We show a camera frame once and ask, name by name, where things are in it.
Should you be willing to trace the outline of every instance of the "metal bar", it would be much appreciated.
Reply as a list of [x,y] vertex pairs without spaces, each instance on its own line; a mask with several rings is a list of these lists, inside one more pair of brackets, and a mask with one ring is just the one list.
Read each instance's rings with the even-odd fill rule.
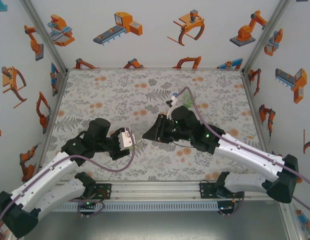
[[[270,153],[270,147],[268,142],[266,141],[266,136],[264,134],[264,131],[262,130],[262,122],[259,117],[258,108],[256,106],[256,102],[253,96],[253,93],[250,88],[249,79],[247,75],[242,76],[244,89],[246,92],[248,104],[251,110],[251,115],[253,117],[253,121],[255,124],[256,132],[258,135],[259,143],[261,146],[261,149],[265,152]],[[286,228],[286,234],[289,236],[290,240],[302,240],[302,231],[301,228],[298,227],[300,224],[297,221],[297,218],[294,217],[294,205],[293,203],[285,204],[285,203],[279,203],[280,211],[282,213],[283,223],[284,227]]]
[[265,45],[267,44],[270,36],[273,34],[273,31],[279,22],[281,16],[286,11],[288,5],[292,2],[292,0],[280,0],[278,3],[275,11],[273,12],[272,16],[270,17],[268,23],[266,24],[266,27],[260,36],[254,50],[250,54],[247,63],[244,67],[244,75],[248,75],[249,71],[252,69],[255,61],[257,60],[260,53],[263,52],[263,49]]
[[66,83],[67,83],[67,80],[68,80],[68,75],[69,75],[69,72],[66,75],[64,75],[62,77],[62,79],[61,79],[60,88],[58,89],[58,93],[57,93],[58,94],[57,103],[56,103],[55,109],[53,111],[53,114],[52,114],[52,116],[50,118],[50,121],[48,123],[48,129],[47,129],[47,132],[46,132],[46,139],[45,139],[45,142],[44,142],[43,150],[41,152],[39,161],[37,162],[37,164],[35,166],[35,170],[34,170],[35,174],[39,171],[39,169],[41,168],[43,162],[45,161],[45,157],[46,157],[46,154],[47,154],[49,141],[50,141],[51,135],[53,134],[53,130],[54,130],[54,126],[55,126],[55,121],[56,121],[56,118],[57,118],[57,114],[58,114],[58,110],[59,110],[59,107],[60,107],[60,103],[61,103],[61,100],[63,99]]
[[[200,181],[98,181],[98,184],[111,184],[111,197],[108,202],[200,202],[224,201],[231,198],[201,199]],[[258,192],[246,192],[245,201],[273,201],[269,196]]]
[[54,61],[56,62],[56,65],[58,66],[59,71],[66,75],[67,68],[65,66],[64,61],[62,60],[61,56],[57,52],[55,45],[53,41],[51,40],[48,32],[46,31],[41,19],[39,18],[39,15],[37,14],[35,8],[33,7],[31,0],[20,0],[22,6],[24,7],[25,11],[27,12],[29,18],[33,22],[35,29],[37,33],[42,38],[46,48],[52,55]]
[[[153,202],[111,202],[104,201],[103,212],[170,212],[170,211],[218,211],[217,201],[153,201]],[[76,202],[67,202],[59,206],[53,212],[77,212]],[[101,205],[92,206],[90,209],[82,209],[80,212],[97,211]]]

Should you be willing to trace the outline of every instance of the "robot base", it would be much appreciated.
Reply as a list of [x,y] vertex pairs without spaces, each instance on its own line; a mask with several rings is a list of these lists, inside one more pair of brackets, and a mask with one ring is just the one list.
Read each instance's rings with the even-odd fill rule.
[[40,59],[43,59],[44,58],[44,44],[40,44],[40,47],[41,47],[41,52],[39,55],[36,55],[35,54],[35,59],[36,61],[39,61]]
[[247,44],[249,44],[249,43],[252,43],[252,42],[254,42],[255,40],[256,40],[255,38],[251,37],[251,38],[250,38],[249,40],[247,40],[247,41],[238,41],[238,40],[237,40],[237,36],[235,36],[235,37],[233,37],[233,38],[230,39],[230,41],[231,41],[233,44],[235,44],[235,45],[237,45],[237,46],[239,46],[239,47],[244,46],[244,45],[247,45]]
[[47,131],[47,127],[48,127],[48,123],[49,123],[49,119],[50,119],[50,115],[47,115],[47,126],[46,127],[43,127],[43,134],[45,134],[46,133],[46,131]]

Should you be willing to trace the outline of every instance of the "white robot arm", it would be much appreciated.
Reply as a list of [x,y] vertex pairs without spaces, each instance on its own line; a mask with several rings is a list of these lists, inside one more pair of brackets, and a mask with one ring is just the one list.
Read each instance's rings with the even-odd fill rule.
[[133,144],[134,135],[129,128],[120,128],[106,137],[109,127],[110,123],[105,119],[91,121],[87,131],[67,141],[62,151],[28,182],[11,194],[5,191],[0,193],[0,215],[6,211],[2,220],[17,238],[28,234],[47,213],[65,202],[75,198],[106,198],[96,191],[96,182],[85,172],[76,174],[74,179],[62,186],[54,187],[62,177],[85,162],[70,156],[80,155],[90,159],[97,152],[109,152],[110,157],[117,160],[129,155],[130,151],[126,148]]
[[291,202],[297,176],[275,163],[297,172],[298,164],[294,156],[287,155],[283,158],[255,149],[216,126],[209,125],[208,129],[200,123],[194,112],[184,106],[170,107],[173,111],[169,111],[169,116],[159,114],[155,124],[143,134],[143,139],[166,144],[178,140],[190,141],[198,151],[233,159],[256,172],[238,175],[222,172],[212,187],[211,191],[215,191],[212,194],[227,198],[233,193],[249,191],[266,193],[282,203]]
[[[221,198],[228,198],[233,193],[248,191],[266,193],[283,203],[291,201],[297,181],[296,175],[268,162],[261,156],[267,156],[298,171],[295,157],[287,155],[282,158],[257,150],[211,125],[222,136],[222,139],[219,139],[197,120],[192,111],[184,106],[175,108],[175,98],[171,99],[171,102],[174,103],[171,105],[174,110],[169,113],[171,119],[160,114],[156,123],[143,135],[144,139],[161,143],[177,140],[190,141],[190,144],[199,151],[233,159],[257,172],[238,175],[222,172],[211,189],[212,193]],[[95,181],[84,172],[78,173],[67,184],[51,189],[64,175],[84,163],[81,158],[63,160],[64,158],[81,155],[90,159],[96,152],[109,152],[110,156],[116,160],[129,154],[129,150],[125,148],[132,143],[127,139],[127,130],[121,128],[110,137],[106,137],[109,126],[110,123],[102,118],[91,121],[87,131],[69,140],[62,147],[62,152],[58,153],[31,180],[12,191],[11,194],[4,191],[0,193],[0,214],[16,199],[3,216],[4,223],[16,237],[20,238],[28,234],[40,219],[60,204],[74,198],[88,199],[96,194]],[[130,138],[134,142],[134,136],[131,135]],[[238,145],[235,147],[227,141],[236,142]],[[243,148],[254,150],[259,155]]]

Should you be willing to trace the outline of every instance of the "white cable clip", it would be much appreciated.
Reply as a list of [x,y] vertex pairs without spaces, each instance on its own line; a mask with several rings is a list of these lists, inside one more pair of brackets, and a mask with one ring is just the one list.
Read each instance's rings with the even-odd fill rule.
[[21,195],[22,197],[25,195],[24,192],[23,192],[23,190],[21,190],[21,189],[20,189],[20,190],[17,190],[16,192],[17,192],[19,195]]
[[171,96],[170,100],[166,102],[167,105],[170,107],[170,109],[167,112],[167,119],[173,120],[171,117],[171,113],[173,110],[176,108],[176,103],[177,103],[177,94],[174,93],[173,96]]

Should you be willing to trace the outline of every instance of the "floral tablecloth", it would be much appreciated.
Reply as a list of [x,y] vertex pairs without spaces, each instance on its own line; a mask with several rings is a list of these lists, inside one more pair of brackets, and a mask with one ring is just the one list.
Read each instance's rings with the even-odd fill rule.
[[[259,141],[245,90],[238,71],[199,70],[72,70],[50,139],[44,166],[67,140],[86,130],[89,121],[104,118],[111,122],[109,134],[130,127],[145,133],[159,113],[169,109],[166,100],[184,86],[191,87],[196,104],[209,124],[218,126],[239,140],[259,148]],[[112,161],[108,153],[93,160],[119,169],[129,157]],[[227,158],[212,156],[194,148],[145,141],[136,150],[131,166],[120,173],[106,172],[86,162],[77,172],[87,172],[97,181],[192,181],[215,180],[220,172],[250,173],[245,166]]]

